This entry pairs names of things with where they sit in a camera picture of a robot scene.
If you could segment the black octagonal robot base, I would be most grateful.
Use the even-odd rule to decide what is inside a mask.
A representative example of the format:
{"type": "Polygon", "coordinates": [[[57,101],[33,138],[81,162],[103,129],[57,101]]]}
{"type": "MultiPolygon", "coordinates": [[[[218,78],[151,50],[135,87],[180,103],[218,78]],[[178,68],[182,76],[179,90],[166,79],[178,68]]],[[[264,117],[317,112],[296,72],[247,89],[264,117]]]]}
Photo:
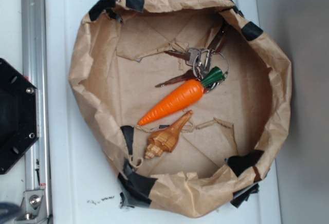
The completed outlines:
{"type": "Polygon", "coordinates": [[[38,139],[36,87],[1,59],[1,174],[38,139]]]}

